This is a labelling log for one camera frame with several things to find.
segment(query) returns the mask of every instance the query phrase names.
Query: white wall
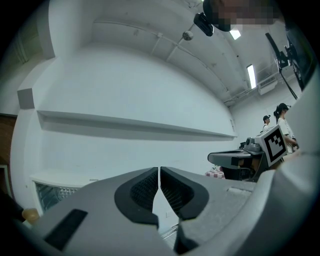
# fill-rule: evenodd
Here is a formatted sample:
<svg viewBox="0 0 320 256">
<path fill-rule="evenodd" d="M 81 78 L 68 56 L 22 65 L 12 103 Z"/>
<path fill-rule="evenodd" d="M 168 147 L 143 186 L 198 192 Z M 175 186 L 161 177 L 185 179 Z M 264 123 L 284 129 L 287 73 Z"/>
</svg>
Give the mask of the white wall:
<svg viewBox="0 0 320 256">
<path fill-rule="evenodd" d="M 10 173 L 14 199 L 23 208 L 34 208 L 30 175 L 42 171 L 42 120 L 34 109 L 21 109 L 17 117 L 10 154 Z"/>
<path fill-rule="evenodd" d="M 204 85 L 139 51 L 94 43 L 69 64 L 39 109 L 235 136 L 231 114 Z"/>
<path fill-rule="evenodd" d="M 293 78 L 289 82 L 289 85 L 299 97 L 301 95 L 301 89 L 296 79 Z M 235 139 L 237 147 L 240 146 L 241 142 L 245 142 L 248 137 L 254 137 L 262 131 L 264 116 L 270 115 L 269 125 L 276 125 L 274 111 L 280 103 L 285 103 L 290 106 L 295 104 L 294 97 L 284 83 L 278 83 L 275 89 L 264 95 L 260 95 L 257 92 L 232 106 L 230 111 L 234 118 L 235 129 L 238 133 L 238 137 Z"/>
<path fill-rule="evenodd" d="M 35 55 L 25 64 L 15 70 L 10 70 L 0 79 L 0 114 L 18 115 L 20 106 L 17 90 L 31 70 L 42 60 L 42 56 Z"/>
<path fill-rule="evenodd" d="M 102 14 L 101 0 L 51 0 L 48 7 L 50 34 L 40 35 L 52 43 L 54 56 L 68 58 L 91 41 L 94 20 Z"/>
<path fill-rule="evenodd" d="M 212 166 L 209 153 L 236 146 L 229 110 L 206 87 L 157 58 L 107 44 L 91 44 L 66 63 L 64 77 L 38 110 L 47 115 L 42 170 L 106 179 L 169 166 L 204 175 Z M 107 117 L 125 121 L 115 124 Z M 163 124 L 224 136 L 168 130 Z M 178 223 L 175 214 L 166 218 L 170 211 L 159 190 L 153 212 L 160 233 Z"/>
</svg>

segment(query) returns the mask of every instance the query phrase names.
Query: woman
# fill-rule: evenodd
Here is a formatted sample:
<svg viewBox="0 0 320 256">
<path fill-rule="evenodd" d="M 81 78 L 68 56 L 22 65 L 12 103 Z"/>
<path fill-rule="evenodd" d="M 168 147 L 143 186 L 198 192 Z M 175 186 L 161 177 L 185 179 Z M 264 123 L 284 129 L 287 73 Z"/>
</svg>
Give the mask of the woman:
<svg viewBox="0 0 320 256">
<path fill-rule="evenodd" d="M 273 112 L 273 115 L 275 116 L 276 124 L 280 126 L 282 134 L 284 135 L 284 140 L 288 154 L 292 154 L 293 146 L 297 145 L 297 142 L 292 138 L 293 132 L 285 119 L 285 114 L 287 113 L 288 109 L 289 108 L 286 104 L 281 103 L 279 106 L 276 107 L 276 110 Z"/>
</svg>

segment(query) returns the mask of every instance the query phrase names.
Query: black rubber pad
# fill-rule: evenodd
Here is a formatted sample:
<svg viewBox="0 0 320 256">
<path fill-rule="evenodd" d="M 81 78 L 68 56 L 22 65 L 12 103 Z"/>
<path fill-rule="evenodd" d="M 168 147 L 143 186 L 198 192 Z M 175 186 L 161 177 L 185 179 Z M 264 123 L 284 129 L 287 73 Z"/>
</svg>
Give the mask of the black rubber pad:
<svg viewBox="0 0 320 256">
<path fill-rule="evenodd" d="M 152 213 L 157 191 L 158 167 L 153 167 L 119 186 L 114 193 L 114 202 L 130 221 L 158 228 L 158 216 Z"/>
<path fill-rule="evenodd" d="M 209 193 L 205 187 L 168 167 L 160 168 L 161 190 L 175 214 L 182 220 L 196 218 L 206 207 Z"/>
<path fill-rule="evenodd" d="M 44 240 L 62 251 L 87 214 L 86 211 L 73 209 Z"/>
</svg>

